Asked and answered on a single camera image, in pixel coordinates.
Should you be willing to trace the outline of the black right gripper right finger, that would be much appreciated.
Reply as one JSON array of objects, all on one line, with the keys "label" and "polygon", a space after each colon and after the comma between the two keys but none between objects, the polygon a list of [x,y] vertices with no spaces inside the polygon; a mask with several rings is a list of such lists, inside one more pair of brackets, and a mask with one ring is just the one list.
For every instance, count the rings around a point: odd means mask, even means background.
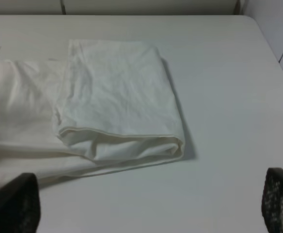
[{"label": "black right gripper right finger", "polygon": [[283,169],[267,170],[261,212],[269,233],[283,233]]}]

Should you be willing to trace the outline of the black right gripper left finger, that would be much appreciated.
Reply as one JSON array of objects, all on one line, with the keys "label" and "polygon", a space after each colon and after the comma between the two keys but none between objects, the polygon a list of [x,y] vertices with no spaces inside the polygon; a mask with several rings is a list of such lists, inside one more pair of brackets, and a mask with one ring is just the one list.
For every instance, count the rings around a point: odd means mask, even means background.
[{"label": "black right gripper left finger", "polygon": [[0,233],[35,233],[41,219],[37,177],[22,173],[0,188]]}]

